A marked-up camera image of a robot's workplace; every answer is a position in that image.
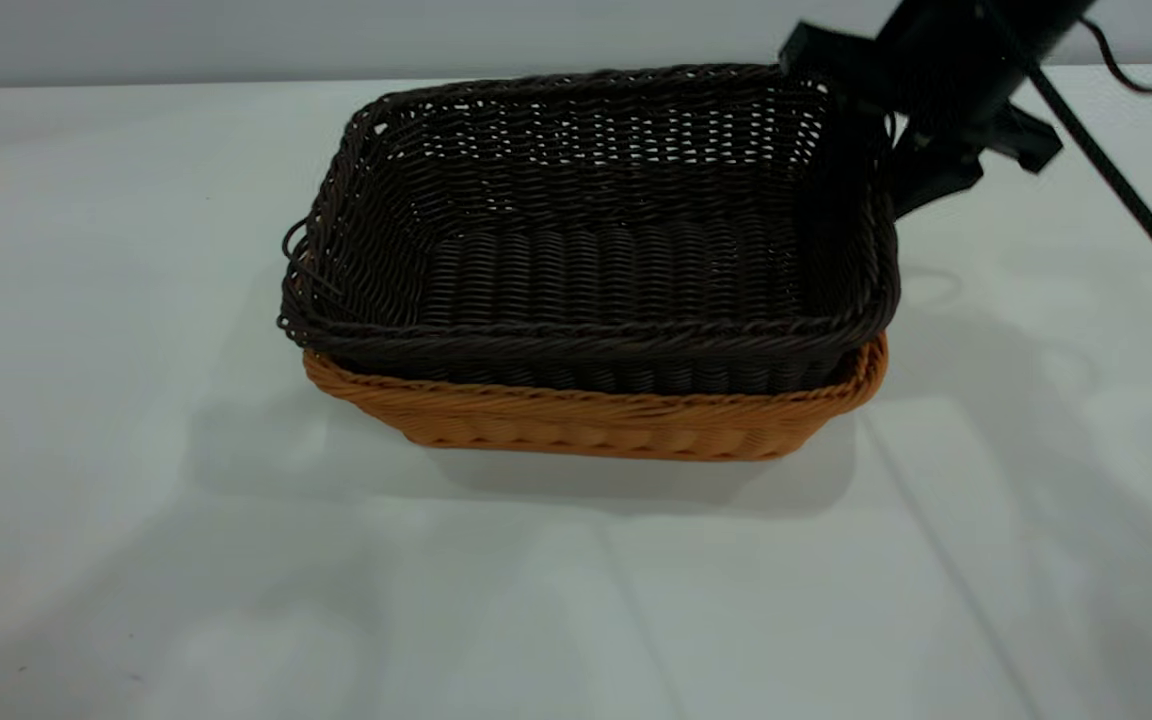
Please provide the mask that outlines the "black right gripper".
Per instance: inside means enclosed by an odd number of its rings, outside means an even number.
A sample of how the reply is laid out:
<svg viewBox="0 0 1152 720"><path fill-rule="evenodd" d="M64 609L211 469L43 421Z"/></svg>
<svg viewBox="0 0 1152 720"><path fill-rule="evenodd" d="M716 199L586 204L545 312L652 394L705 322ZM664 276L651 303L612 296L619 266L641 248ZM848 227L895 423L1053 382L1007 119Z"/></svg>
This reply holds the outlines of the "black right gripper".
<svg viewBox="0 0 1152 720"><path fill-rule="evenodd" d="M1011 104L1015 65L1007 60L884 60L896 109L916 137L988 149L1039 174L1064 145L1056 129ZM897 219L972 190L984 170L978 152L897 151L890 199Z"/></svg>

